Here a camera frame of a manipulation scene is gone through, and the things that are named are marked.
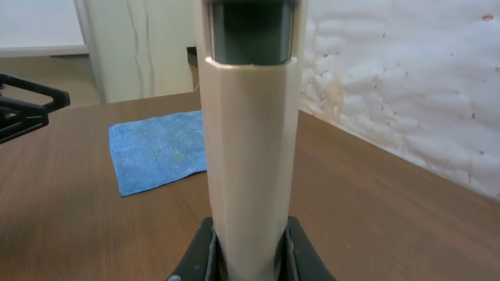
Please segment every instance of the wooden table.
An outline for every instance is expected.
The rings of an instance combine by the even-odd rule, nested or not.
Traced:
[[[164,280],[210,215],[206,174],[120,198],[109,124],[198,94],[69,109],[0,146],[0,280]],[[301,112],[290,213],[340,280],[500,280],[500,205]]]

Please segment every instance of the table surface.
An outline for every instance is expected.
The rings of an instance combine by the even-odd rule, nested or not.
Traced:
[[[164,280],[210,216],[206,174],[120,198],[110,124],[197,93],[68,109],[0,146],[0,279]],[[500,280],[500,205],[300,112],[291,192],[344,280]]]

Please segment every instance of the blue towel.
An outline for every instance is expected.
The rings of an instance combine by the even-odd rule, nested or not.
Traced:
[[[206,171],[202,112],[112,125],[109,150],[122,197]]]

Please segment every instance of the whiteboard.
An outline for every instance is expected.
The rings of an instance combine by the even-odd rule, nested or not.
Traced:
[[[86,50],[73,0],[0,1],[0,56]]]

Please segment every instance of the screw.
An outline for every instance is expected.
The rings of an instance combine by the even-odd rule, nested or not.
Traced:
[[[167,281],[180,281],[180,276],[171,276]]]

